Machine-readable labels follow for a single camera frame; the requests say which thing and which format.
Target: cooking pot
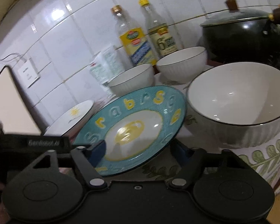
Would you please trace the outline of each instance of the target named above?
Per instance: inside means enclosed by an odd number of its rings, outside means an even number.
[[[204,46],[212,60],[227,63],[259,61],[273,64],[280,55],[280,7],[272,14],[239,9],[227,0],[229,10],[207,19],[202,26]]]

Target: blue stripe on label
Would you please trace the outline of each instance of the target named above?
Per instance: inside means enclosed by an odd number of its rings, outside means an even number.
[[[143,57],[151,50],[149,42],[146,40],[134,54],[131,55],[132,62],[137,65]]]

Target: beige cutting board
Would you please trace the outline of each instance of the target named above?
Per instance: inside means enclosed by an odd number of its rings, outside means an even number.
[[[0,74],[0,121],[5,134],[41,134],[17,90],[8,67]]]

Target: bottle cap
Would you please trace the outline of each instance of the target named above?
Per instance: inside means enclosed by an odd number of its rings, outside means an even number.
[[[140,4],[140,6],[145,6],[145,5],[149,4],[149,1],[148,0],[140,0],[139,4]]]
[[[120,5],[116,5],[116,6],[111,8],[111,12],[114,13],[114,14],[117,13],[117,12],[121,12],[121,11],[122,11],[122,8],[121,8]]]

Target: wall socket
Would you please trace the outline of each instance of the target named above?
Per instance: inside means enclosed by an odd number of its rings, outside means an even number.
[[[18,70],[18,73],[22,79],[22,82],[27,88],[30,87],[37,79],[39,79],[39,76],[37,75],[37,72],[35,71],[30,59],[21,66],[21,68]]]

